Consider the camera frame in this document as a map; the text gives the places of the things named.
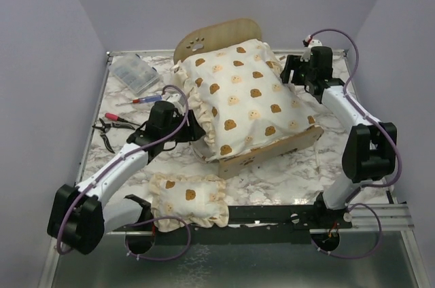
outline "red handle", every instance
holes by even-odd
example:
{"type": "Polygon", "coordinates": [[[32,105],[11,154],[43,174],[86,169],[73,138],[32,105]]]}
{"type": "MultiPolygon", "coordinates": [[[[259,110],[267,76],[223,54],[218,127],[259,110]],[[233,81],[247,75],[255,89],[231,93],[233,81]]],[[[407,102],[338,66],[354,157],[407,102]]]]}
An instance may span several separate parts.
{"type": "Polygon", "coordinates": [[[114,122],[116,122],[117,120],[118,120],[118,116],[117,115],[114,115],[114,114],[112,114],[112,113],[106,113],[105,115],[104,115],[108,120],[113,120],[114,122]]]}

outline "toy bed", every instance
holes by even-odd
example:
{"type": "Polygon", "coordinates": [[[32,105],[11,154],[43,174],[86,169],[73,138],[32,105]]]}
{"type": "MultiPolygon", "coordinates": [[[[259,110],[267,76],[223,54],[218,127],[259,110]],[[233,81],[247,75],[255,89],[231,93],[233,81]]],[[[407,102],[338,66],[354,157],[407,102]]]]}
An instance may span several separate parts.
{"type": "Polygon", "coordinates": [[[228,179],[248,165],[312,146],[313,112],[279,80],[281,65],[260,27],[242,18],[193,31],[175,49],[174,83],[207,132],[192,143],[228,179]]]}

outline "red screwdriver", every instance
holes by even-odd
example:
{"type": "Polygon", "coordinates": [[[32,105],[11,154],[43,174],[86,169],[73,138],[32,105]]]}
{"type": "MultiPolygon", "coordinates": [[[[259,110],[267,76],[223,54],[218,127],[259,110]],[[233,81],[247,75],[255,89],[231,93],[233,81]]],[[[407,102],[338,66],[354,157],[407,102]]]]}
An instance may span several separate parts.
{"type": "Polygon", "coordinates": [[[129,124],[132,124],[132,125],[140,126],[139,124],[130,122],[129,120],[125,120],[124,118],[121,118],[120,116],[114,115],[112,113],[105,113],[104,116],[108,120],[113,120],[114,122],[129,123],[129,124]]]}

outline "beige bear print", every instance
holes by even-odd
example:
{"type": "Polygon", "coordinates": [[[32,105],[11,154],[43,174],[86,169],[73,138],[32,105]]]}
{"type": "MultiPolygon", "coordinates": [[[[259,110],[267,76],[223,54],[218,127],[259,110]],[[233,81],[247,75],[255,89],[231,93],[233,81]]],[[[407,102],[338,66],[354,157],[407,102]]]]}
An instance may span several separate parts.
{"type": "Polygon", "coordinates": [[[231,146],[229,146],[228,144],[225,144],[225,145],[220,147],[220,155],[221,156],[225,156],[227,154],[230,154],[231,152],[232,152],[231,146]]]}
{"type": "Polygon", "coordinates": [[[291,122],[288,123],[288,128],[290,130],[297,130],[299,128],[299,124],[296,120],[292,120],[291,122]]]}
{"type": "Polygon", "coordinates": [[[242,82],[242,78],[238,75],[234,75],[231,77],[231,82],[234,84],[240,83],[240,82],[242,82]]]}
{"type": "Polygon", "coordinates": [[[276,133],[275,127],[273,126],[269,126],[266,128],[266,130],[264,131],[264,135],[266,135],[267,137],[273,135],[276,133]]]}
{"type": "Polygon", "coordinates": [[[272,85],[272,91],[273,92],[279,92],[279,91],[281,91],[281,86],[279,84],[273,84],[272,85]]]}
{"type": "Polygon", "coordinates": [[[196,192],[194,190],[186,190],[186,201],[191,201],[196,198],[196,192]]]}
{"type": "Polygon", "coordinates": [[[198,58],[197,60],[195,60],[195,66],[199,66],[201,64],[205,63],[205,59],[204,58],[198,58]]]}
{"type": "Polygon", "coordinates": [[[251,90],[251,97],[252,98],[258,98],[259,96],[261,96],[261,91],[259,91],[259,89],[252,89],[251,90]]]}
{"type": "Polygon", "coordinates": [[[292,107],[293,108],[299,108],[300,107],[300,103],[297,100],[292,100],[292,107]]]}
{"type": "Polygon", "coordinates": [[[261,77],[263,77],[263,74],[261,74],[261,72],[255,71],[255,72],[252,72],[252,77],[254,79],[260,79],[261,77]]]}
{"type": "Polygon", "coordinates": [[[215,65],[211,69],[213,70],[213,73],[216,73],[216,72],[221,71],[224,68],[222,67],[222,65],[215,65]]]}
{"type": "Polygon", "coordinates": [[[251,110],[247,113],[249,120],[257,120],[261,118],[260,113],[257,110],[251,110]]]}
{"type": "Polygon", "coordinates": [[[236,128],[237,124],[234,120],[226,120],[224,122],[224,128],[225,130],[232,130],[233,128],[236,128]]]}
{"type": "Polygon", "coordinates": [[[271,111],[273,113],[281,113],[281,108],[280,108],[280,106],[273,104],[273,105],[271,105],[271,111]]]}
{"type": "Polygon", "coordinates": [[[203,82],[203,79],[201,77],[198,77],[195,81],[196,86],[199,88],[201,86],[201,83],[203,82]]]}
{"type": "Polygon", "coordinates": [[[228,105],[229,106],[237,105],[239,102],[240,102],[240,100],[236,96],[229,96],[228,97],[228,105]]]}
{"type": "Polygon", "coordinates": [[[174,181],[166,181],[166,185],[164,188],[166,188],[167,190],[174,187],[175,186],[175,182],[174,181]]]}
{"type": "Polygon", "coordinates": [[[220,89],[219,84],[213,83],[210,85],[210,94],[214,94],[216,91],[220,89]]]}
{"type": "Polygon", "coordinates": [[[164,206],[164,210],[166,211],[167,215],[170,215],[172,213],[172,211],[174,211],[174,206],[172,203],[166,203],[166,205],[164,206]]]}

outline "gray floor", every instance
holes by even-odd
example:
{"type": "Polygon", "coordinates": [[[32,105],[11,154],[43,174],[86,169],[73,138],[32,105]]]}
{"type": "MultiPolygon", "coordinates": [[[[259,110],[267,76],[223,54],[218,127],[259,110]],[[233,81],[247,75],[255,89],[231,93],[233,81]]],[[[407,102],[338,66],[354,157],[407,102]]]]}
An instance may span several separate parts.
{"type": "MultiPolygon", "coordinates": [[[[357,255],[375,242],[373,233],[342,234],[337,252],[357,255]]],[[[167,256],[179,247],[156,247],[167,256]]],[[[90,255],[60,258],[53,287],[417,287],[399,232],[384,235],[372,257],[345,261],[311,245],[196,245],[167,263],[127,257],[123,235],[106,236],[90,255]]]]}

